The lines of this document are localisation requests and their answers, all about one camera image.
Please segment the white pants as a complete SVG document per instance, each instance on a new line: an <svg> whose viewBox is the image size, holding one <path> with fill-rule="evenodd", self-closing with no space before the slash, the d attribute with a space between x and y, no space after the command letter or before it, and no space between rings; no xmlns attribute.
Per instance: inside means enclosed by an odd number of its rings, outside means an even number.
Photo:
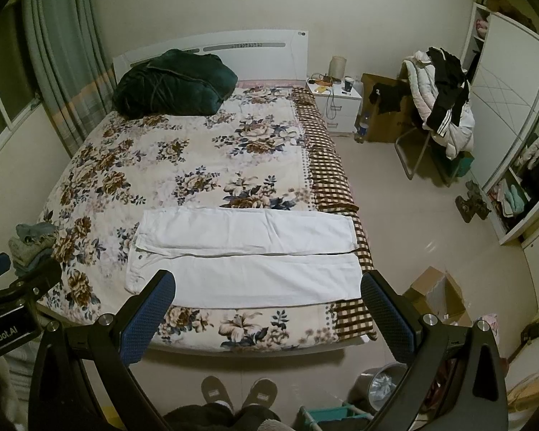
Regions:
<svg viewBox="0 0 539 431"><path fill-rule="evenodd" d="M357 299L362 269L348 216L264 208L171 207L144 212L125 287L174 276L178 306L264 309Z"/></svg>

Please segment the stack of folded clothes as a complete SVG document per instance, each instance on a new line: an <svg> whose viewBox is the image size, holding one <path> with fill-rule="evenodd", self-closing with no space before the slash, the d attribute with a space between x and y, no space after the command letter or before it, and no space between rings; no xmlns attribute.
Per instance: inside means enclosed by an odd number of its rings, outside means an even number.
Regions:
<svg viewBox="0 0 539 431"><path fill-rule="evenodd" d="M57 228L49 222L18 224L16 236L8 240L12 265L17 277L33 272L53 253Z"/></svg>

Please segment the metal trash bin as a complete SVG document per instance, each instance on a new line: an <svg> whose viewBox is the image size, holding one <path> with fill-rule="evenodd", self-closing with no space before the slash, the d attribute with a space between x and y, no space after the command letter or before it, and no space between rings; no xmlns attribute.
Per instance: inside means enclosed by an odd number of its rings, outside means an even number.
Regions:
<svg viewBox="0 0 539 431"><path fill-rule="evenodd" d="M390 363L362 372L349 392L349 402L369 413L377 413L405 376L407 366Z"/></svg>

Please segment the teal plastic rack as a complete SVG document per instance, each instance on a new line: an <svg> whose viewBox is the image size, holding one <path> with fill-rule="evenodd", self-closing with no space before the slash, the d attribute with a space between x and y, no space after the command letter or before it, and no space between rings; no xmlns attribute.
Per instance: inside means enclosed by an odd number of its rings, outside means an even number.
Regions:
<svg viewBox="0 0 539 431"><path fill-rule="evenodd" d="M349 403L324 409L300 407L294 428L296 430L366 430L373 416Z"/></svg>

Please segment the left grey slipper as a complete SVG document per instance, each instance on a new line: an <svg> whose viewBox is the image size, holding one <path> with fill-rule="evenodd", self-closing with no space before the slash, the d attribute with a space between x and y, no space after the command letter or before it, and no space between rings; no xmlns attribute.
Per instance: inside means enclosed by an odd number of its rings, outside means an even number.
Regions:
<svg viewBox="0 0 539 431"><path fill-rule="evenodd" d="M229 393L217 376L207 376L201 383L202 396L207 404L218 404L234 411Z"/></svg>

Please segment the grey slipper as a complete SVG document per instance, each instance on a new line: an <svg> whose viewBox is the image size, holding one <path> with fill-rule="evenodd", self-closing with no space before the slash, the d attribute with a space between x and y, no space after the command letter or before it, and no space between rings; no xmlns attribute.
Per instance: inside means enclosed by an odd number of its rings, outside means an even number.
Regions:
<svg viewBox="0 0 539 431"><path fill-rule="evenodd" d="M242 409L248 407L263 407L270 409L275 403L278 389L277 385L266 377L257 379L251 386L250 391L242 404Z"/></svg>
<svg viewBox="0 0 539 431"><path fill-rule="evenodd" d="M207 404L218 404L234 411L229 393L217 376L207 376L201 383L202 396Z"/></svg>

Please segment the dark shoes on floor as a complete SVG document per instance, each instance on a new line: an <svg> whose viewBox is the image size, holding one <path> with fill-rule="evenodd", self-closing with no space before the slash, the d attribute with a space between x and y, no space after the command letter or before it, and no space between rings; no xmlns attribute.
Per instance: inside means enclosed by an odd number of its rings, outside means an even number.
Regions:
<svg viewBox="0 0 539 431"><path fill-rule="evenodd" d="M465 183L465 188L467 189L466 198L457 196L455 199L455 205L457 211L461 214L461 218L466 223L469 223L475 215L481 220L486 220L491 210L482 199L479 186L469 180Z"/></svg>

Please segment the white puffer jacket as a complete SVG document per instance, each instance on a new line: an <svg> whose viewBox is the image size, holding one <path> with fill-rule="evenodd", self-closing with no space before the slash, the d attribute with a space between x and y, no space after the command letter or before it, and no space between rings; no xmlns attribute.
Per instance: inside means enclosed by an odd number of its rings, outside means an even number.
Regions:
<svg viewBox="0 0 539 431"><path fill-rule="evenodd" d="M473 150L475 119L470 82L461 61L442 48L430 47L406 57L402 74L423 128L445 148L448 159Z"/></svg>

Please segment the plastic water bottle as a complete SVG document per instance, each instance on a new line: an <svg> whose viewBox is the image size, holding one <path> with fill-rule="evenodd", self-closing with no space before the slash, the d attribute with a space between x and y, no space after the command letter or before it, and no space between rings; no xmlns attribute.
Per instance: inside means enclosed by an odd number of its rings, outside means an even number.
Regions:
<svg viewBox="0 0 539 431"><path fill-rule="evenodd" d="M357 123L357 134L361 141L364 141L369 131L370 117L368 114L362 114Z"/></svg>

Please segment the black striped garment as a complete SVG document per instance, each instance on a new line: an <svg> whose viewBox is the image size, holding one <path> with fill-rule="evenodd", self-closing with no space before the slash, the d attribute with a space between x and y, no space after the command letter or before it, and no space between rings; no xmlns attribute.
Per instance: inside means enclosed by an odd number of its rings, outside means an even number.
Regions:
<svg viewBox="0 0 539 431"><path fill-rule="evenodd" d="M469 99L469 82L461 61L454 55L431 47L427 50L434 67L434 85L438 94L425 124L444 137L450 125L458 126Z"/></svg>

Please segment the white wardrobe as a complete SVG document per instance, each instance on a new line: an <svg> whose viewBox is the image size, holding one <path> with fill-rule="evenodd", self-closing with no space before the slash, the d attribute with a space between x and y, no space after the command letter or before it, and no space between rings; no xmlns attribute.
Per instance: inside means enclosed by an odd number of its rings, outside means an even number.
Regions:
<svg viewBox="0 0 539 431"><path fill-rule="evenodd" d="M471 172L508 243L539 219L539 33L507 0L475 0L461 60L475 119Z"/></svg>

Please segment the dark mug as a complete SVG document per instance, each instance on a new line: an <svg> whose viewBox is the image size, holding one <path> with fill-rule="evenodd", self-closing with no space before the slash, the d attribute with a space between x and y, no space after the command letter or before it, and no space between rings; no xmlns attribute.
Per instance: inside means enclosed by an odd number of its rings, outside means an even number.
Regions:
<svg viewBox="0 0 539 431"><path fill-rule="evenodd" d="M352 92L354 84L355 84L355 80L353 78L346 77L344 79L344 91L345 92Z"/></svg>

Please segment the beige table lamp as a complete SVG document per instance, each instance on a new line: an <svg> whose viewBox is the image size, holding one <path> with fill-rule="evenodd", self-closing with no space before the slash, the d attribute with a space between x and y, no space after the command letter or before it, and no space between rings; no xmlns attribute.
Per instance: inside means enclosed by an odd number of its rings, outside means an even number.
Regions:
<svg viewBox="0 0 539 431"><path fill-rule="evenodd" d="M346 58L343 56L333 56L329 63L328 76L335 82L341 82L345 77Z"/></svg>

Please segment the white headboard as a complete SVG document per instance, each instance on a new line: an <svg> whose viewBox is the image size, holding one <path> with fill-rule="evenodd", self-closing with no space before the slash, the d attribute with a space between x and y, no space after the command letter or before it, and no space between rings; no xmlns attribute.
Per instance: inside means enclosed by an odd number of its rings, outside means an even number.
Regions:
<svg viewBox="0 0 539 431"><path fill-rule="evenodd" d="M219 56L241 81L304 81L308 77L307 31L251 29L193 35L125 52L112 60L116 79L170 49Z"/></svg>

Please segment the window with white frame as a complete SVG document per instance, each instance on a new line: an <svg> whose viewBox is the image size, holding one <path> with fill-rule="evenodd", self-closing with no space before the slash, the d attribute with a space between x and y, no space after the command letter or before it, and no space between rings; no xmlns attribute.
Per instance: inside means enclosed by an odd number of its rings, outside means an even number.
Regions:
<svg viewBox="0 0 539 431"><path fill-rule="evenodd" d="M10 0L0 13L0 149L38 103L22 2Z"/></svg>

